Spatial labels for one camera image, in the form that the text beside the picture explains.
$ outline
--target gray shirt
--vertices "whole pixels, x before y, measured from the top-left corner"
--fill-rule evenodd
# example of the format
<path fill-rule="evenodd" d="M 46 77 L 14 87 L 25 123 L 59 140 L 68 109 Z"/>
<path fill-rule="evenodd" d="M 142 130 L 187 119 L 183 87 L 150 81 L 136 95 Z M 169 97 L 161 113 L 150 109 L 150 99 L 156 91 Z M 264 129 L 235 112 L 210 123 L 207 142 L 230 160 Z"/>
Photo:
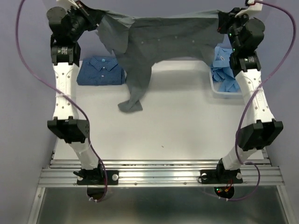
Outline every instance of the gray shirt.
<path fill-rule="evenodd" d="M 212 64 L 214 48 L 223 41 L 217 32 L 218 12 L 206 11 L 167 18 L 139 18 L 105 11 L 98 35 L 127 73 L 130 99 L 118 104 L 122 112 L 141 111 L 151 67 L 175 57 L 194 57 Z"/>

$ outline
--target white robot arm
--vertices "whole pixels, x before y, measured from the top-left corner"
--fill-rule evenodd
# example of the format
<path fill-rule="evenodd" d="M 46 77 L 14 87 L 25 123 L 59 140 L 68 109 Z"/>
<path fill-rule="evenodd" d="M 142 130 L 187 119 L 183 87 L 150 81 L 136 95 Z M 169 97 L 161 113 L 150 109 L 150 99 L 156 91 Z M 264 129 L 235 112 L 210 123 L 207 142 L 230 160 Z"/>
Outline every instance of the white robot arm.
<path fill-rule="evenodd" d="M 202 170 L 200 173 L 203 184 L 225 184 L 230 180 L 233 183 L 242 183 L 240 160 L 243 163 L 257 150 L 270 145 L 283 130 L 283 123 L 275 120 L 263 88 L 259 88 L 262 82 L 261 65 L 255 50 L 264 38 L 265 26 L 256 18 L 250 19 L 247 14 L 259 12 L 260 6 L 250 7 L 253 7 L 251 11 L 234 8 L 229 13 L 219 12 L 218 32 L 228 35 L 233 49 L 230 67 L 240 86 L 245 104 L 247 105 L 252 97 L 253 100 L 246 113 L 246 122 L 236 140 L 238 155 L 233 146 L 232 150 L 220 159 L 216 170 Z"/>
<path fill-rule="evenodd" d="M 77 42 L 86 30 L 95 30 L 102 19 L 102 12 L 90 9 L 81 2 L 57 0 L 62 7 L 47 12 L 51 36 L 51 57 L 56 77 L 56 88 L 76 102 L 76 78 L 79 73 L 80 46 Z M 56 94 L 53 120 L 48 128 L 64 139 L 75 151 L 81 170 L 75 172 L 77 184 L 99 184 L 103 171 L 99 159 L 89 143 L 88 120 L 79 119 L 77 108 L 60 93 Z"/>

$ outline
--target white bracket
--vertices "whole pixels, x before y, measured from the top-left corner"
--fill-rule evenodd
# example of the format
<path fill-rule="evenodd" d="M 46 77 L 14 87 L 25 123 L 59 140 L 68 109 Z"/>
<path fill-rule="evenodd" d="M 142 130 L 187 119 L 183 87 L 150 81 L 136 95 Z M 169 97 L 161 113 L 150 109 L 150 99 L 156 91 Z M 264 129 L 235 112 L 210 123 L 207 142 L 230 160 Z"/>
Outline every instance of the white bracket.
<path fill-rule="evenodd" d="M 247 9 L 240 11 L 236 17 L 242 16 L 244 14 L 247 14 L 249 17 L 254 16 L 255 14 L 262 11 L 263 5 L 260 3 L 255 3 L 255 0 L 249 0 L 248 4 L 251 5 Z"/>

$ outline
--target purple wall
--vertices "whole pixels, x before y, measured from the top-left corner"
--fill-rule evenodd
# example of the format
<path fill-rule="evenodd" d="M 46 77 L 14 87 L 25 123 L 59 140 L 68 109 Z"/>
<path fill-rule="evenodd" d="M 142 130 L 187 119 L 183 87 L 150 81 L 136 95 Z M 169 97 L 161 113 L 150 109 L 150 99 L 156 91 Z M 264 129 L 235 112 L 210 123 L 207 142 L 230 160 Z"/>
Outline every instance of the purple wall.
<path fill-rule="evenodd" d="M 277 0 L 277 4 L 288 9 L 299 25 L 299 1 Z M 286 14 L 272 10 L 266 22 L 265 40 L 259 48 L 263 76 L 268 75 L 280 62 L 292 38 L 292 24 Z M 273 165 L 279 165 L 299 220 L 299 42 L 295 43 L 291 55 L 265 85 L 265 94 L 271 111 L 277 120 L 282 120 L 284 130 L 268 147 Z"/>
<path fill-rule="evenodd" d="M 0 6 L 1 224 L 27 223 L 41 168 L 49 162 L 55 142 L 47 129 L 55 93 L 27 72 L 15 46 L 20 1 L 2 1 Z M 54 83 L 45 14 L 41 0 L 27 0 L 21 16 L 21 48 L 33 70 Z"/>

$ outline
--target white table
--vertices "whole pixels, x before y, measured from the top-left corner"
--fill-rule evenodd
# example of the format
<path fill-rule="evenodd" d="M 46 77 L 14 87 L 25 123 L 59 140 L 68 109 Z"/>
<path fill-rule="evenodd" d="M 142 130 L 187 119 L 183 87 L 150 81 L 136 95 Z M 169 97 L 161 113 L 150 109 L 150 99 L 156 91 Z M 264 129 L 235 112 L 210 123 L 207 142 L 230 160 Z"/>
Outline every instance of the white table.
<path fill-rule="evenodd" d="M 125 114 L 122 86 L 78 86 L 77 103 L 89 116 L 94 148 L 104 160 L 218 160 L 233 147 L 244 102 L 213 98 L 209 68 L 201 61 L 153 66 L 142 112 Z M 76 160 L 58 140 L 54 160 Z M 263 159 L 262 152 L 251 159 Z"/>

